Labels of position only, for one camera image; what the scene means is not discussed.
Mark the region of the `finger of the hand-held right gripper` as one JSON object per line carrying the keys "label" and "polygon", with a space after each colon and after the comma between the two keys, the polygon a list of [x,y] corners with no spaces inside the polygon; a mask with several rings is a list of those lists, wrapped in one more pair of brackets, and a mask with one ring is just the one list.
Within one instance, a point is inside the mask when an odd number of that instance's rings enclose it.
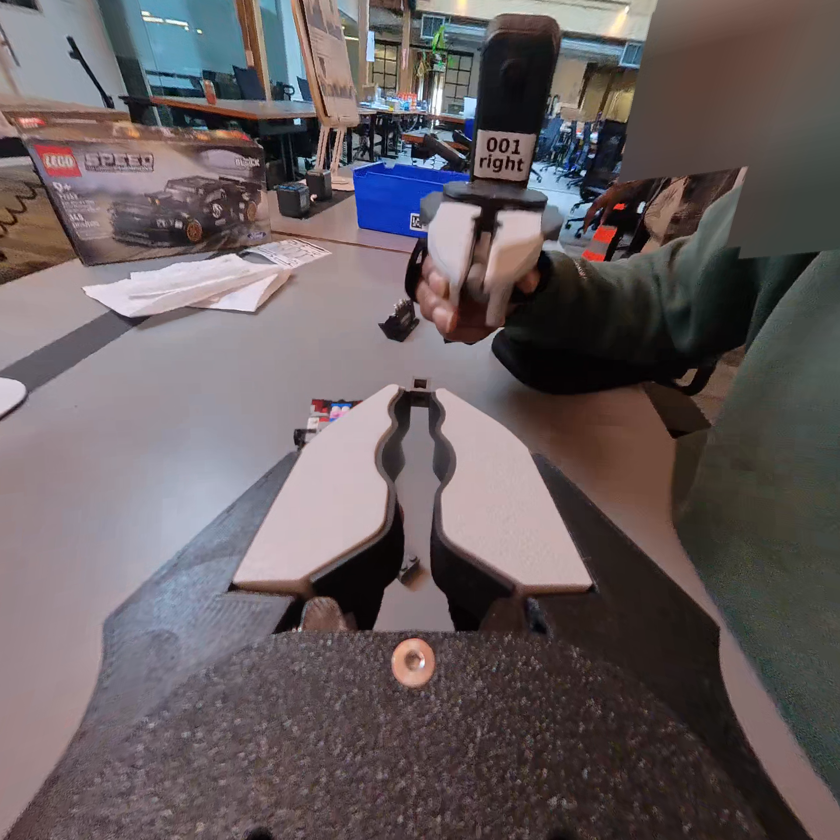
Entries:
{"label": "finger of the hand-held right gripper", "polygon": [[542,216],[541,209],[503,209],[496,215],[484,275],[489,329],[502,326],[513,288],[537,264],[544,240]]}
{"label": "finger of the hand-held right gripper", "polygon": [[475,204],[440,204],[427,229],[427,250],[442,277],[448,299],[459,304],[462,294],[484,302],[480,282],[471,280],[481,208]]}

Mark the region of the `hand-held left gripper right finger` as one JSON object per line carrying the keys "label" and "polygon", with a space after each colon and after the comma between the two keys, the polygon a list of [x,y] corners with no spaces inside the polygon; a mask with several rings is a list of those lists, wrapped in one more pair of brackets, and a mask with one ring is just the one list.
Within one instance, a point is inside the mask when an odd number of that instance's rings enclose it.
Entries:
{"label": "hand-held left gripper right finger", "polygon": [[456,621],[499,600],[578,595],[593,581],[528,447],[456,394],[429,399],[434,440],[430,562]]}

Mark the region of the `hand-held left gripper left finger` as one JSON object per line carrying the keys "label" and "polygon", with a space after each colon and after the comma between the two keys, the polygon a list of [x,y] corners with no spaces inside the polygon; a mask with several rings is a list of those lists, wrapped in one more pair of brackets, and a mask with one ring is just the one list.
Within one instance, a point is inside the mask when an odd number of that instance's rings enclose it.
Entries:
{"label": "hand-held left gripper left finger", "polygon": [[299,453],[233,576],[245,592],[330,597],[377,617],[403,563],[396,478],[411,397],[387,385]]}

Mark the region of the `partly built lego car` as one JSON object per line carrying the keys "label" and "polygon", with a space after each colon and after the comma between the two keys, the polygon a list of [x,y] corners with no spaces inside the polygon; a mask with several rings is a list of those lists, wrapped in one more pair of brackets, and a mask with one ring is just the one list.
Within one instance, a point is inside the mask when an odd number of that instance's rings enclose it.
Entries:
{"label": "partly built lego car", "polygon": [[340,419],[360,403],[361,401],[312,399],[306,425],[296,428],[293,433],[293,444],[296,450],[303,449],[325,427]]}

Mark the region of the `person's right forearm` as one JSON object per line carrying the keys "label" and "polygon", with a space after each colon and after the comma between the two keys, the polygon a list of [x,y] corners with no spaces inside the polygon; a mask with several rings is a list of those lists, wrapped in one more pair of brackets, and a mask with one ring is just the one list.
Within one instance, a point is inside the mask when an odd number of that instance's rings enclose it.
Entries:
{"label": "person's right forearm", "polygon": [[611,262],[541,255],[491,350],[543,393],[676,378],[747,349],[819,253],[741,257],[728,244],[741,189],[709,205],[695,232]]}

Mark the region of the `black lego assembly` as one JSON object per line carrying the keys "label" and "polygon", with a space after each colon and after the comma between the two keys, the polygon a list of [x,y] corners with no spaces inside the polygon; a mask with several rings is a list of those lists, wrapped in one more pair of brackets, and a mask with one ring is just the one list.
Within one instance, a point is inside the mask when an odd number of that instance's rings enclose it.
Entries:
{"label": "black lego assembly", "polygon": [[392,313],[379,322],[378,326],[388,340],[402,343],[412,334],[418,323],[415,302],[403,298],[394,305]]}

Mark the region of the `lego set box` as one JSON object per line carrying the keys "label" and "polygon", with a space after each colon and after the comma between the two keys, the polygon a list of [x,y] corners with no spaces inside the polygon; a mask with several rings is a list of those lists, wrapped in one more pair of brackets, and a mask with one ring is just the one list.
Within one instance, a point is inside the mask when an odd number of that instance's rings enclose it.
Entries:
{"label": "lego set box", "polygon": [[238,130],[27,122],[18,133],[85,266],[270,240],[265,153]]}

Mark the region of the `person's right hand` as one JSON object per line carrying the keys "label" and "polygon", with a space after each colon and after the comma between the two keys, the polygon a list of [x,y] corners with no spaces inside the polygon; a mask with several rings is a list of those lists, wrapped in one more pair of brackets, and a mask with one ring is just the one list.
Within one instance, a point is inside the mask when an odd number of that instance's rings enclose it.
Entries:
{"label": "person's right hand", "polygon": [[[529,305],[546,286],[550,278],[551,263],[548,254],[542,252],[537,264],[522,276],[516,284],[517,292],[511,296],[503,327],[518,329],[526,322],[532,307]],[[423,262],[415,266],[416,284],[412,298],[420,316],[431,322],[444,340],[450,343],[478,343],[497,331],[487,325],[487,305],[462,291],[458,303],[449,294],[447,278],[435,264],[431,255],[423,254]]]}

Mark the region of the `blue bin with white label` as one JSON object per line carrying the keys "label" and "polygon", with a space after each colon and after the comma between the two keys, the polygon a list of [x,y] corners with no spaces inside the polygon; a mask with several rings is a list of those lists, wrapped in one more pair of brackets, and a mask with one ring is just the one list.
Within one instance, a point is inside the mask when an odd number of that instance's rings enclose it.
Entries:
{"label": "blue bin with white label", "polygon": [[468,173],[433,170],[409,164],[366,164],[353,170],[359,228],[379,233],[425,238],[421,202],[449,182],[466,182]]}

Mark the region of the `printed white sheet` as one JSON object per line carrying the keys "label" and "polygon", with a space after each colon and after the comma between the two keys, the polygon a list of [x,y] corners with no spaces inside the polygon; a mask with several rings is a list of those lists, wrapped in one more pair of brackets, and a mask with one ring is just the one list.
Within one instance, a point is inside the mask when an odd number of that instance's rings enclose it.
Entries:
{"label": "printed white sheet", "polygon": [[282,238],[245,248],[238,252],[238,256],[250,263],[293,271],[331,256],[331,252],[307,240]]}

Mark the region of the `poster on wooden easel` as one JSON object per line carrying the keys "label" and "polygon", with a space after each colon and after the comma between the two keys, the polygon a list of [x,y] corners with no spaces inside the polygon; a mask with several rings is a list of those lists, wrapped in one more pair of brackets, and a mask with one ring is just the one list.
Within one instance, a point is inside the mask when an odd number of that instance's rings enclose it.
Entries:
{"label": "poster on wooden easel", "polygon": [[338,2],[291,1],[290,7],[318,120],[329,129],[357,126],[359,103]]}

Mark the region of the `person's green sweatshirt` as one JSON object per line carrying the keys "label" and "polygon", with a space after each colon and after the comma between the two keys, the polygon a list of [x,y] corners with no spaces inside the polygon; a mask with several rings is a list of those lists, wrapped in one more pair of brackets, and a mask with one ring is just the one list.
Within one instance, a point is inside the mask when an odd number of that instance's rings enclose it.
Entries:
{"label": "person's green sweatshirt", "polygon": [[736,259],[690,350],[745,356],[679,516],[686,552],[838,800],[838,251]]}

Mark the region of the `long wooden table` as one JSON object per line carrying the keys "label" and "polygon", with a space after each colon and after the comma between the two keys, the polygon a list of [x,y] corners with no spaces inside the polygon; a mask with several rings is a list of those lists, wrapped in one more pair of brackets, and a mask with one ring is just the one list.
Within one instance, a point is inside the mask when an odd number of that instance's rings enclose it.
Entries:
{"label": "long wooden table", "polygon": [[310,103],[300,101],[230,100],[208,102],[204,98],[122,95],[131,120],[152,125],[157,119],[167,128],[185,129],[202,125],[209,130],[226,130],[232,124],[248,136],[279,136],[306,132],[307,124],[317,121]]}

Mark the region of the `white paper bags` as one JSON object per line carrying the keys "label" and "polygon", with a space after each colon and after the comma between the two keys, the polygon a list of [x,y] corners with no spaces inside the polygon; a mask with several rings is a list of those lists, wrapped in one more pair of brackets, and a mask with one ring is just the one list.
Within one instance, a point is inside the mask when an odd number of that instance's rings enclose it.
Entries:
{"label": "white paper bags", "polygon": [[130,319],[182,308],[257,312],[290,278],[291,270],[237,255],[132,272],[127,279],[86,286],[94,301]]}

